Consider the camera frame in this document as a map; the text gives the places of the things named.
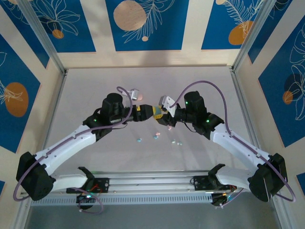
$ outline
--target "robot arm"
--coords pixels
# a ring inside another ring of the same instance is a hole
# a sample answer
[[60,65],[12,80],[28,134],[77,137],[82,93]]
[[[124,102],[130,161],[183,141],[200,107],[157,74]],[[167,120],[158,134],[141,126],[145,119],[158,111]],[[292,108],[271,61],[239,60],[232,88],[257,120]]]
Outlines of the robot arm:
[[[173,127],[177,122],[191,123],[198,134],[221,145],[248,168],[247,170],[236,169],[224,164],[218,164],[209,172],[209,184],[207,185],[212,184],[215,189],[224,185],[242,187],[250,190],[261,201],[269,201],[284,184],[262,158],[269,161],[287,181],[284,159],[279,154],[272,156],[256,148],[232,130],[230,130],[231,133],[228,133],[224,121],[218,116],[207,112],[203,98],[197,91],[185,94],[184,101],[186,108],[181,108],[179,104],[173,106],[175,100],[168,96],[163,96],[159,106],[167,114],[159,115],[155,119],[162,125]],[[254,154],[245,145],[255,150],[258,154]]]
[[52,174],[71,156],[110,133],[112,128],[101,129],[101,127],[121,122],[127,117],[130,109],[132,109],[131,115],[126,122],[147,120],[155,112],[155,108],[150,105],[124,107],[122,96],[111,93],[103,100],[102,107],[95,110],[93,115],[83,121],[82,125],[66,138],[35,155],[29,152],[23,154],[19,161],[17,181],[36,163],[21,183],[21,186],[33,200],[40,200],[50,192],[59,189],[70,187],[82,188],[83,190],[91,189],[98,180],[84,167],[79,168],[84,175],[64,175],[54,178]]

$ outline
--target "black bracket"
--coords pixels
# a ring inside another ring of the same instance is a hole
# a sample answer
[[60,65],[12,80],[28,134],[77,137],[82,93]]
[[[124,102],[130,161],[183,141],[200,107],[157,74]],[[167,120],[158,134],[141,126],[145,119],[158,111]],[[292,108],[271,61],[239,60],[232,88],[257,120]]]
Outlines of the black bracket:
[[195,191],[206,191],[206,190],[230,190],[230,185],[221,185],[214,187],[210,182],[209,176],[194,176],[191,180],[191,184],[194,185]]

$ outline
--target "metal frame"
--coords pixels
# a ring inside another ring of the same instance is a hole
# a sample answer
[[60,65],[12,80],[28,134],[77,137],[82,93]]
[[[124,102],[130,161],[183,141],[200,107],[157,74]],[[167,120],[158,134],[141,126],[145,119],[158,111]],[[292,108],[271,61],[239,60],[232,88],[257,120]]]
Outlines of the metal frame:
[[[48,55],[54,61],[59,70],[66,74],[66,70],[60,61],[54,46],[52,45],[48,35],[39,23],[33,9],[27,0],[16,0],[20,10],[24,14],[27,21],[30,23],[35,34],[39,38],[43,47]],[[255,19],[255,26],[251,28],[248,36],[242,45],[235,62],[231,67],[232,80],[236,89],[237,97],[243,112],[244,120],[246,123],[247,131],[250,140],[256,147],[261,147],[257,137],[257,131],[251,121],[251,116],[248,112],[249,105],[244,97],[243,89],[239,83],[236,70],[238,69],[241,61],[247,55],[251,45],[257,37],[262,25],[268,17],[269,11],[274,6],[276,0],[267,0],[264,2],[260,12]],[[51,124],[56,112],[58,102],[65,83],[65,75],[61,82],[59,93],[56,97],[55,108],[53,110],[51,121],[49,124],[47,138],[49,137]],[[193,176],[204,176],[207,171],[171,171],[171,172],[137,172],[137,173],[94,173],[96,177],[109,177],[110,186],[109,193],[103,194],[99,198],[105,205],[114,204],[168,204],[168,203],[210,203],[212,201],[210,191],[196,191],[194,186],[190,184],[190,179]],[[64,194],[62,192],[54,192],[52,195],[40,201],[31,201],[27,199],[20,204],[20,208],[14,223],[11,228],[20,229],[24,228],[29,206],[54,206],[54,205],[76,205],[75,194]],[[290,220],[290,213],[287,211],[287,204],[279,198],[274,198],[274,205],[276,206],[277,214],[283,228],[294,228],[294,224]]]

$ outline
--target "white object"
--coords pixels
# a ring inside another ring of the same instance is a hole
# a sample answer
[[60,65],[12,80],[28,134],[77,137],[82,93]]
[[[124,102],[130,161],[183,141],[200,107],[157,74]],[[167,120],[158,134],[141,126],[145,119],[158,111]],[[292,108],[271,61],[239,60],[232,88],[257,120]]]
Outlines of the white object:
[[[139,93],[138,89],[131,89],[130,91],[127,91],[127,92],[132,100],[142,100],[143,99],[143,95]],[[125,91],[122,91],[121,93],[122,93],[122,95],[127,96]]]
[[169,96],[164,95],[164,96],[161,97],[159,105],[163,106],[171,114],[171,116],[174,117],[177,105],[175,105],[174,107],[170,108],[174,103],[175,103],[175,100],[173,100]]

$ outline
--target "cable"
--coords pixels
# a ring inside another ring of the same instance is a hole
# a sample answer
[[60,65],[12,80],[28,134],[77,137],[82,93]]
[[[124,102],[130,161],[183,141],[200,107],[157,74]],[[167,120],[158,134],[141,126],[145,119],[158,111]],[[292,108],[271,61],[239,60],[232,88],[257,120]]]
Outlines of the cable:
[[113,130],[121,130],[121,129],[124,129],[127,125],[128,125],[128,123],[126,123],[126,124],[124,125],[124,127],[121,127],[121,128],[112,128],[112,129],[113,129]]
[[227,204],[231,203],[234,199],[236,199],[236,198],[241,194],[242,191],[243,191],[243,188],[242,188],[242,189],[236,194],[236,196],[233,197],[230,201],[228,201],[228,202],[226,202],[226,203],[224,203],[224,204],[222,204],[221,206],[216,207],[216,208],[223,208],[223,207],[226,206]]
[[85,194],[87,194],[87,195],[90,195],[91,198],[94,198],[97,202],[99,202],[99,204],[100,204],[100,206],[101,206],[101,209],[100,209],[100,211],[98,211],[98,212],[89,212],[89,211],[85,211],[85,210],[81,209],[81,201],[82,201],[82,200],[80,200],[79,203],[78,203],[78,208],[80,209],[81,212],[87,213],[87,214],[92,214],[92,215],[99,215],[99,214],[101,214],[101,213],[104,211],[104,205],[103,205],[103,203],[100,201],[100,199],[99,199],[97,196],[92,195],[90,192],[87,192],[87,191],[85,191],[85,190],[82,190],[81,188],[77,188],[77,187],[72,187],[72,188],[73,188],[74,190],[76,190],[76,191],[80,191],[80,192],[83,192],[83,193],[85,193]]
[[[224,94],[222,93],[222,91],[219,89],[219,87],[217,87],[214,83],[210,82],[210,81],[206,81],[206,80],[199,80],[199,81],[196,81],[194,83],[191,83],[190,85],[188,85],[182,92],[181,94],[179,95],[178,99],[176,100],[176,102],[170,106],[170,108],[173,108],[174,106],[176,106],[176,104],[179,102],[179,100],[181,99],[181,97],[184,95],[184,93],[190,88],[192,87],[193,85],[195,84],[198,84],[198,83],[207,83],[209,85],[212,85],[218,92],[219,94],[221,95],[222,99],[223,99],[223,103],[224,103],[224,120],[225,120],[225,127],[227,129],[227,132],[229,133],[229,135],[234,138],[236,141],[238,141],[240,144],[242,144],[243,146],[245,146],[246,148],[248,148],[249,150],[251,150],[255,155],[257,155],[258,153],[252,149],[248,144],[244,143],[242,140],[240,140],[238,137],[232,135],[232,132],[230,131],[230,128],[229,128],[229,125],[228,125],[228,108],[227,108],[227,104],[226,104],[226,101],[225,101],[225,97],[224,97]],[[276,175],[281,179],[281,181],[284,183],[284,185],[288,188],[291,196],[292,196],[292,199],[289,199],[287,197],[284,197],[280,194],[277,194],[276,195],[278,197],[281,197],[287,201],[290,201],[290,202],[295,202],[295,193],[293,192],[292,188],[290,187],[290,185],[288,184],[288,182],[284,179],[284,177],[277,171],[277,169],[268,161],[266,160],[264,157],[262,156],[259,156],[260,159],[262,159],[275,173]]]
[[[124,92],[127,94],[128,99],[129,99],[129,103],[130,103],[130,107],[132,108],[132,99],[131,99],[129,93],[128,93],[124,88],[119,87],[119,86],[118,86],[116,89],[117,89],[117,91],[119,91],[119,92],[121,92],[121,90],[122,90],[122,91],[124,91]],[[57,150],[58,148],[60,148],[60,147],[63,146],[64,144],[68,143],[69,141],[71,141],[71,140],[77,138],[78,136],[83,135],[83,134],[85,134],[85,133],[87,133],[87,132],[91,132],[91,131],[93,131],[93,130],[101,130],[101,129],[113,128],[113,127],[115,127],[115,126],[121,125],[121,124],[125,123],[125,122],[128,120],[128,118],[129,118],[129,116],[131,115],[131,113],[132,113],[132,109],[129,109],[129,112],[128,112],[127,116],[126,116],[124,119],[122,119],[122,121],[120,121],[120,122],[118,122],[118,123],[115,123],[115,124],[112,124],[112,125],[99,126],[99,127],[95,127],[95,128],[91,128],[91,129],[88,129],[88,130],[81,131],[81,132],[77,133],[77,134],[75,135],[75,137],[69,137],[69,138],[67,138],[66,140],[64,140],[63,142],[59,143],[59,144],[58,144],[57,146],[55,146],[54,148],[52,148],[50,151],[48,151],[48,152],[46,153],[46,156],[40,157],[37,161],[35,161],[35,162],[34,162],[34,163],[24,172],[24,174],[21,176],[20,180],[18,181],[18,183],[17,183],[17,185],[16,185],[16,187],[15,187],[15,189],[14,189],[13,199],[14,199],[15,201],[23,201],[23,200],[25,200],[25,199],[27,199],[27,198],[30,197],[30,196],[26,196],[26,197],[23,197],[23,198],[17,198],[18,189],[19,189],[19,187],[21,186],[21,183],[23,182],[23,180],[25,179],[25,177],[28,175],[28,173],[29,173],[38,163],[40,163],[43,159],[45,159],[47,156],[49,156],[52,152],[54,152],[55,150]],[[78,191],[81,191],[81,192],[84,192],[84,193],[87,193],[87,191],[82,190],[82,189],[77,188],[77,187],[73,187],[73,189],[78,190]]]
[[186,128],[189,129],[189,131],[191,131],[191,132],[193,132],[193,133],[196,133],[196,131],[191,130],[191,129],[188,127],[188,125],[187,125],[186,123],[184,123],[184,125],[186,126]]

